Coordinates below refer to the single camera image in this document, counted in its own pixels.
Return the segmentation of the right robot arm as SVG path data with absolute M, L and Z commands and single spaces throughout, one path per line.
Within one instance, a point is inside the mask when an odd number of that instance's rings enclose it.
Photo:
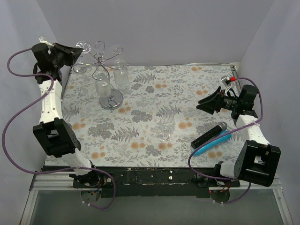
M 257 124 L 253 110 L 254 100 L 259 93 L 257 87 L 244 85 L 239 96 L 218 88 L 210 96 L 200 100 L 199 110 L 213 114 L 222 108 L 231 111 L 235 126 L 240 130 L 244 145 L 234 163 L 220 162 L 212 174 L 213 183 L 223 186 L 231 179 L 248 181 L 269 187 L 274 180 L 281 151 L 271 145 Z

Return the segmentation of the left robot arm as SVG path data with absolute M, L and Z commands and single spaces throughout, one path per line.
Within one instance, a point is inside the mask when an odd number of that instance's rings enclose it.
M 37 63 L 34 73 L 41 95 L 41 117 L 33 127 L 33 134 L 49 156 L 59 158 L 74 169 L 71 175 L 77 182 L 88 187 L 100 183 L 95 166 L 81 152 L 81 144 L 72 128 L 64 121 L 61 109 L 62 74 L 64 66 L 73 66 L 83 49 L 41 41 L 31 48 Z

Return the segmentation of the patterned tumbler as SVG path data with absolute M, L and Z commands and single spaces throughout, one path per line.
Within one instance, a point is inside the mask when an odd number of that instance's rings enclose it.
M 124 86 L 129 82 L 128 77 L 128 68 L 124 60 L 115 60 L 114 61 L 115 69 L 113 71 L 114 80 L 116 85 Z
M 94 75 L 96 93 L 99 97 L 108 97 L 111 93 L 110 80 L 106 73 L 100 72 Z

